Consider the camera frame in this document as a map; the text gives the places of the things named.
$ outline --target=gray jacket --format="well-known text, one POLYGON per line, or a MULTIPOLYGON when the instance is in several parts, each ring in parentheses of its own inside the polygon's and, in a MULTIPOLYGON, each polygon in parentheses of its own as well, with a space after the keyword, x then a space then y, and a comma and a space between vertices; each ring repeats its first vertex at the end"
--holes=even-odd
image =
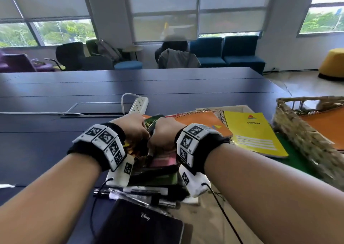
POLYGON ((159 68, 199 68, 200 62, 190 52, 166 49, 157 62, 159 68))

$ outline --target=forearm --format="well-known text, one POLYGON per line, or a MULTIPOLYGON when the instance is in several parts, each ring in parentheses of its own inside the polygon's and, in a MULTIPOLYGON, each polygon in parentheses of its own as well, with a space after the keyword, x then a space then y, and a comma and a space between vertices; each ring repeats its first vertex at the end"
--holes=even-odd
POLYGON ((344 193, 324 182, 229 144, 205 172, 264 243, 342 243, 344 193))
POLYGON ((1 242, 65 242, 100 172, 90 156, 66 156, 0 207, 1 242))

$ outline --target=yellow pouf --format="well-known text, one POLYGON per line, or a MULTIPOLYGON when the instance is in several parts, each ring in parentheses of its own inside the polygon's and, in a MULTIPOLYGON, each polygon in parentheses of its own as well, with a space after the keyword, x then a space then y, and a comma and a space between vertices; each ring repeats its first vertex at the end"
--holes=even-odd
POLYGON ((344 81, 344 48, 331 49, 319 68, 320 78, 344 81))

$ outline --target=blue armchair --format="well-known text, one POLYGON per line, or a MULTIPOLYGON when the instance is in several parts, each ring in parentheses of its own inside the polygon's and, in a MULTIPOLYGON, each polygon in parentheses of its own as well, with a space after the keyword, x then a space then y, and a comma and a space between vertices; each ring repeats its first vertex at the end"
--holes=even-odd
POLYGON ((248 66, 262 74, 264 60, 255 56, 258 36, 226 37, 222 50, 222 58, 229 67, 248 66))
POLYGON ((190 52, 195 54, 202 68, 225 68, 226 62, 221 58, 222 38, 201 37, 190 42, 190 52))

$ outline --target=dark blue table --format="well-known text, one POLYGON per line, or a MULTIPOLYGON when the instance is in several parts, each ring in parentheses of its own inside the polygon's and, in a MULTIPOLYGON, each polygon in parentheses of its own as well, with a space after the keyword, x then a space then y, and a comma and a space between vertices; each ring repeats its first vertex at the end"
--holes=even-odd
MULTIPOLYGON (((195 108, 248 105, 271 120, 281 88, 250 68, 154 69, 0 74, 0 111, 65 112, 79 102, 119 102, 122 94, 149 98, 147 115, 169 115, 195 108)), ((125 98, 128 110, 134 98, 125 98)), ((81 106, 73 111, 120 112, 120 105, 81 106)), ((80 132, 109 118, 69 119, 48 115, 0 115, 0 183, 26 186, 66 153, 80 132)), ((106 177, 97 181, 100 186, 106 177)), ((21 188, 0 189, 0 204, 21 188)), ((89 243, 90 193, 70 243, 89 243)), ((100 200, 95 212, 99 229, 113 202, 100 200)))

